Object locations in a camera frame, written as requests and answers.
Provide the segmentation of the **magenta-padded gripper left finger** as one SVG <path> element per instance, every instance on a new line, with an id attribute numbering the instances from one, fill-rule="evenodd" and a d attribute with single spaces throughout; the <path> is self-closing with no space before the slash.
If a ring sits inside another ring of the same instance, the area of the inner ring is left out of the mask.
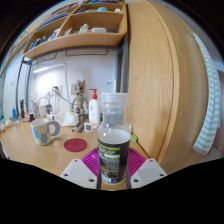
<path id="1" fill-rule="evenodd" d="M 100 189 L 101 177 L 98 149 L 94 148 L 81 159 L 73 159 L 60 177 L 84 188 Z"/>

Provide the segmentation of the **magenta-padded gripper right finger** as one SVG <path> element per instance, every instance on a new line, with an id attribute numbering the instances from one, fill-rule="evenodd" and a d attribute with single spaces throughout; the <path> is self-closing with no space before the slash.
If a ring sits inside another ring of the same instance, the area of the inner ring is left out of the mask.
<path id="1" fill-rule="evenodd" d="M 126 186 L 128 189 L 143 187 L 166 176 L 155 159 L 146 159 L 137 150 L 129 148 Z"/>

